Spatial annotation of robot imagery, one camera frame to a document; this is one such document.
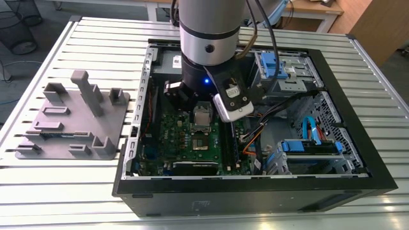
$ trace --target wooden desk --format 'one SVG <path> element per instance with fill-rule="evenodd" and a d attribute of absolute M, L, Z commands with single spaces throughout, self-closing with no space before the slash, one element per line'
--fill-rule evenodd
<path fill-rule="evenodd" d="M 353 34 L 381 66 L 409 39 L 409 0 L 337 0 L 345 14 L 330 33 Z"/>
<path fill-rule="evenodd" d="M 148 20 L 157 21 L 157 8 L 169 8 L 172 0 L 60 0 L 67 2 L 81 2 L 81 3 L 99 3 L 111 5 L 127 5 L 127 6 L 144 6 L 148 10 Z M 342 15 L 344 11 L 338 4 L 334 2 L 332 7 L 322 6 L 318 2 L 310 2 L 309 0 L 294 0 L 294 15 L 297 18 L 318 19 L 321 24 L 318 26 L 317 32 L 326 33 L 330 29 L 333 21 L 338 15 Z M 290 4 L 288 4 L 282 16 L 288 17 L 290 12 Z M 254 11 L 256 19 L 261 19 L 261 14 Z"/>
<path fill-rule="evenodd" d="M 330 7 L 322 6 L 320 1 L 294 0 L 294 15 L 292 24 L 286 27 L 289 30 L 306 30 L 317 28 L 317 32 L 326 33 L 332 27 L 338 15 L 344 14 L 337 2 Z M 288 17 L 290 12 L 290 4 L 286 5 L 282 17 Z"/>

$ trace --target aluminum extrusion table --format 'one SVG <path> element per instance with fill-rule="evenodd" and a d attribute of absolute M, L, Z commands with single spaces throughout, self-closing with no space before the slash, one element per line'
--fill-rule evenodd
<path fill-rule="evenodd" d="M 257 44 L 269 45 L 268 31 Z M 252 29 L 242 28 L 246 43 Z M 396 229 L 409 226 L 409 109 L 357 41 L 340 34 L 276 31 L 278 46 L 320 49 L 354 111 L 380 151 L 398 189 L 325 212 L 139 218 L 111 196 L 117 158 L 112 161 L 19 160 L 16 148 L 44 102 L 43 88 L 60 82 L 76 89 L 75 69 L 89 72 L 101 91 L 119 87 L 131 94 L 123 135 L 137 96 L 147 41 L 179 40 L 168 24 L 81 18 L 71 21 L 0 131 L 0 227 L 47 229 Z"/>

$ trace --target mesh wastebasket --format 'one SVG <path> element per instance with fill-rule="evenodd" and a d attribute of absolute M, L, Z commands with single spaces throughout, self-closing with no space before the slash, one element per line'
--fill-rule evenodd
<path fill-rule="evenodd" d="M 4 0 L 13 12 L 24 16 L 24 23 L 33 26 L 41 23 L 43 18 L 33 0 Z"/>
<path fill-rule="evenodd" d="M 28 54 L 37 48 L 23 15 L 12 11 L 0 12 L 0 41 L 13 54 Z"/>

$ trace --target floor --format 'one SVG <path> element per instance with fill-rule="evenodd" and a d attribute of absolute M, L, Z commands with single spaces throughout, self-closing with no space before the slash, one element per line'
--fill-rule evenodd
<path fill-rule="evenodd" d="M 36 4 L 44 18 L 43 23 L 31 28 L 35 39 L 39 43 L 39 48 L 31 54 L 16 56 L 12 55 L 7 48 L 0 44 L 0 60 L 4 64 L 20 60 L 43 61 L 65 27 L 71 15 L 135 20 L 148 19 L 148 13 L 144 7 L 64 2 L 63 10 L 56 11 L 51 1 L 37 0 Z M 0 1 L 0 11 L 8 10 L 9 8 L 4 1 Z M 157 11 L 157 19 L 160 21 L 169 20 L 167 13 L 163 10 Z M 13 101 L 21 97 L 31 79 L 36 74 L 37 68 L 39 64 L 36 63 L 21 63 L 7 67 L 7 70 L 13 76 L 13 81 L 8 84 L 4 81 L 0 81 L 0 123 L 5 122 L 16 105 L 16 102 L 7 104 L 3 103 Z M 404 100 L 409 102 L 409 92 L 405 90 L 409 87 L 409 58 L 404 58 L 398 53 L 394 53 L 381 67 L 381 70 Z"/>

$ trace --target white table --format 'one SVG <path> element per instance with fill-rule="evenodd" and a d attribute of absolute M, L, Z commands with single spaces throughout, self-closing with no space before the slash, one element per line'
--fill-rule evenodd
<path fill-rule="evenodd" d="M 61 0 L 59 2 L 81 2 L 81 3 L 95 3 L 95 4 L 109 4 L 109 5 L 125 5 L 125 6 L 144 6 L 148 10 L 148 20 L 156 22 L 157 21 L 157 8 L 171 8 L 169 3 L 160 2 L 147 2 L 147 1 L 136 1 L 136 0 Z M 57 1 L 52 1 L 56 9 L 61 9 L 61 4 Z M 294 12 L 294 18 L 306 18 L 306 19 L 320 19 L 321 24 L 317 28 L 318 33 L 326 33 L 332 27 L 337 16 L 341 14 L 336 11 L 329 11 L 332 13 L 317 13 L 317 12 Z M 282 13 L 284 17 L 289 17 L 289 12 Z"/>
<path fill-rule="evenodd" d="M 270 45 L 268 31 L 256 44 Z M 252 30 L 242 28 L 240 42 Z M 12 149 L 44 102 L 43 88 L 60 82 L 77 89 L 75 69 L 89 72 L 101 91 L 123 88 L 133 101 L 149 38 L 179 40 L 168 23 L 101 18 L 69 22 L 0 131 L 0 228 L 36 230 L 176 229 L 389 229 L 409 226 L 409 109 L 360 44 L 338 34 L 276 31 L 281 47 L 320 49 L 330 65 L 398 189 L 325 213 L 137 218 L 111 196 L 117 158 L 112 161 L 19 160 Z M 124 123 L 123 135 L 129 133 Z"/>

